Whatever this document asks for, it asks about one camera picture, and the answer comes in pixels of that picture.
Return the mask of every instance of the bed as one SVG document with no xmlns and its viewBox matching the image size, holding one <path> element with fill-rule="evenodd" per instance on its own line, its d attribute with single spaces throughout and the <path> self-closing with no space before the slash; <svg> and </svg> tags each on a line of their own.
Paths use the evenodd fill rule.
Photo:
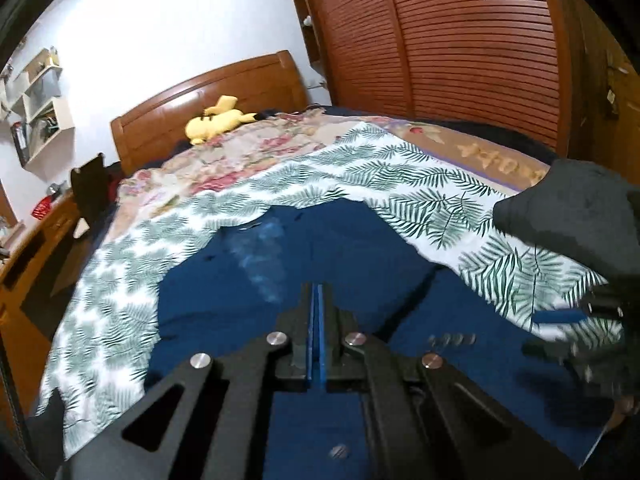
<svg viewBox="0 0 640 480">
<path fill-rule="evenodd" d="M 223 93 L 238 96 L 242 111 L 281 113 L 172 156 L 186 122 Z M 40 411 L 61 391 L 67 456 L 143 395 L 159 340 L 162 277 L 220 228 L 253 221 L 273 205 L 364 202 L 513 324 L 592 344 L 617 337 L 612 322 L 546 332 L 531 322 L 536 310 L 575 303 L 599 280 L 492 225 L 493 204 L 538 182 L 547 165 L 442 124 L 306 105 L 289 53 L 279 52 L 176 85 L 111 123 L 130 175 L 118 192 L 120 216 L 78 282 L 40 391 Z M 137 171 L 158 159 L 167 160 Z"/>
</svg>

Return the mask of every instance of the wardrobe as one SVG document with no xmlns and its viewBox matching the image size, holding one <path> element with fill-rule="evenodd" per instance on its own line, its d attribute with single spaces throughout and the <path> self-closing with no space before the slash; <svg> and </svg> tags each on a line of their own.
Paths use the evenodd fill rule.
<svg viewBox="0 0 640 480">
<path fill-rule="evenodd" d="M 493 124 L 566 154 L 579 118 L 561 0 L 306 2 L 334 105 Z"/>
</svg>

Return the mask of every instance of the red bag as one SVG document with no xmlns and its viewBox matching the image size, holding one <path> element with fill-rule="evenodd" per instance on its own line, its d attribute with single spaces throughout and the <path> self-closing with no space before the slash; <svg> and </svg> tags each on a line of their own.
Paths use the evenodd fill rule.
<svg viewBox="0 0 640 480">
<path fill-rule="evenodd" d="M 38 202 L 38 205 L 31 211 L 31 216 L 42 220 L 46 215 L 51 212 L 51 197 L 46 196 Z"/>
</svg>

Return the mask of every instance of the white wall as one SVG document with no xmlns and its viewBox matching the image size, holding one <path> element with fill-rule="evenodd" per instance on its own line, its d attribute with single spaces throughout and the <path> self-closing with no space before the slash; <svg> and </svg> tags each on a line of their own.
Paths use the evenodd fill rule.
<svg viewBox="0 0 640 480">
<path fill-rule="evenodd" d="M 75 135 L 30 173 L 20 167 L 8 124 L 0 126 L 0 179 L 16 216 L 29 221 L 50 182 L 98 152 L 107 164 L 118 160 L 110 121 L 162 90 L 285 49 L 308 85 L 321 79 L 309 65 L 293 0 L 56 0 L 14 57 L 14 74 L 52 45 Z M 324 89 L 310 92 L 312 101 L 330 102 Z"/>
</svg>

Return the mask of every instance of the desk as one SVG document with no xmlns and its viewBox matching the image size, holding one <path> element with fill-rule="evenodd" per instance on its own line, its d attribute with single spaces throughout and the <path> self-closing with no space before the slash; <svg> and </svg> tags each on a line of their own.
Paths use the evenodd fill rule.
<svg viewBox="0 0 640 480">
<path fill-rule="evenodd" d="M 11 257 L 0 267 L 0 332 L 25 414 L 38 394 L 51 344 L 20 307 L 47 259 L 75 227 L 79 217 L 73 194 L 68 191 L 54 202 L 51 212 L 10 249 Z M 0 418 L 5 403 L 2 393 Z"/>
</svg>

